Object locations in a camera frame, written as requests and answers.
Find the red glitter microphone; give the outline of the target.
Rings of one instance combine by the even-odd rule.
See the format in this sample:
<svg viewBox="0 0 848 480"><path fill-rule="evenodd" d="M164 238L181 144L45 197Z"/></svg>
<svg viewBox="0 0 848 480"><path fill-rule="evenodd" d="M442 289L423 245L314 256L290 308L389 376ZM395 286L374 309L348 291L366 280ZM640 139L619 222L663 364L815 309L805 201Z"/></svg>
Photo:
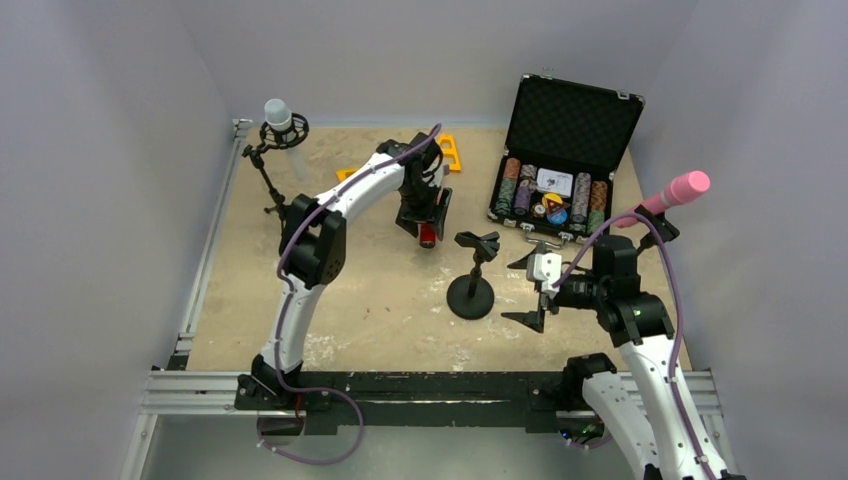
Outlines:
<svg viewBox="0 0 848 480"><path fill-rule="evenodd" d="M430 224L421 224L418 240L421 248L433 249L438 242L438 236L433 226Z"/></svg>

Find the black round-base clip stand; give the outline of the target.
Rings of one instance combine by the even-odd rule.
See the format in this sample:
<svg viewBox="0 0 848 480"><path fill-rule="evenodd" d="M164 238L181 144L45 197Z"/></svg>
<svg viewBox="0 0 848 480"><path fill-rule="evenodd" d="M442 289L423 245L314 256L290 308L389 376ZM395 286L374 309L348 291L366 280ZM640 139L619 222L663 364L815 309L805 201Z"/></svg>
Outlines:
<svg viewBox="0 0 848 480"><path fill-rule="evenodd" d="M638 206L634 212L645 218L650 230L639 242L638 255L651 248L658 247L660 244L674 241L680 236L680 230L666 219L664 213L654 214L644 206Z"/></svg>

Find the pink microphone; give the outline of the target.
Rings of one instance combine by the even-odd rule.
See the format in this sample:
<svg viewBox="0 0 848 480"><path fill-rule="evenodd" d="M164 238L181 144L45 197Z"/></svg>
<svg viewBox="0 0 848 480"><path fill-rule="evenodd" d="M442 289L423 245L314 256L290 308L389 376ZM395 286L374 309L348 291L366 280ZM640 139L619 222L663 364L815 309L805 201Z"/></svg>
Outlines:
<svg viewBox="0 0 848 480"><path fill-rule="evenodd" d="M643 200L629 210L635 212L643 207L658 216L672 207L691 203L703 196L711 187L710 177L703 171L694 170L672 179L661 191Z"/></svg>

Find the white microphone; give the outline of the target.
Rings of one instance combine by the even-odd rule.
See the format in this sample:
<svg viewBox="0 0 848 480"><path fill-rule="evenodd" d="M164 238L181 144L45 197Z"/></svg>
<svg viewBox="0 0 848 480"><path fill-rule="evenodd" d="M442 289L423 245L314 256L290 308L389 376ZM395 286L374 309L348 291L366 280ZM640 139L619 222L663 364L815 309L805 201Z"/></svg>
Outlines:
<svg viewBox="0 0 848 480"><path fill-rule="evenodd" d="M297 178L306 180L309 171L306 157L300 147L309 134L310 127L306 117L293 112L283 100L272 98L264 105L264 120L273 136L274 144L285 152Z"/></svg>

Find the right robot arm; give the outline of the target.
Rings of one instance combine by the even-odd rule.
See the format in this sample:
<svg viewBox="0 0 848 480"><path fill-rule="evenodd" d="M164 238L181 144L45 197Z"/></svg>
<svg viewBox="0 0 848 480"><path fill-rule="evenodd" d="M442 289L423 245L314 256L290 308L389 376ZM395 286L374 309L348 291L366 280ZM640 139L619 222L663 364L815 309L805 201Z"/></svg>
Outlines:
<svg viewBox="0 0 848 480"><path fill-rule="evenodd" d="M539 295L534 311L509 312L537 332L559 308L592 310L620 353L642 403L636 405L610 358L572 357L560 384L565 403L590 407L604 423L637 479L736 479L701 421L678 362L675 331L662 300L642 291L639 250L624 236L602 235L592 266L561 276L562 257L539 244L511 263Z"/></svg>

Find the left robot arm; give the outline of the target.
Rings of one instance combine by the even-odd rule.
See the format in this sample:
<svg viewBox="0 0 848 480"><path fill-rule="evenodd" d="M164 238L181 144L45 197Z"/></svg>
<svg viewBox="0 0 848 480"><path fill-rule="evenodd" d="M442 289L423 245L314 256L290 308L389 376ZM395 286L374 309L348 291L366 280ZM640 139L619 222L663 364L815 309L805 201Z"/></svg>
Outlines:
<svg viewBox="0 0 848 480"><path fill-rule="evenodd" d="M341 273L347 228L385 196L396 192L395 223L425 249L442 240L452 196L437 128L408 143L387 140L351 176L310 197L301 194L286 207L277 276L283 283L277 318L251 371L239 378L248 396L288 399L299 387L307 333L326 287Z"/></svg>

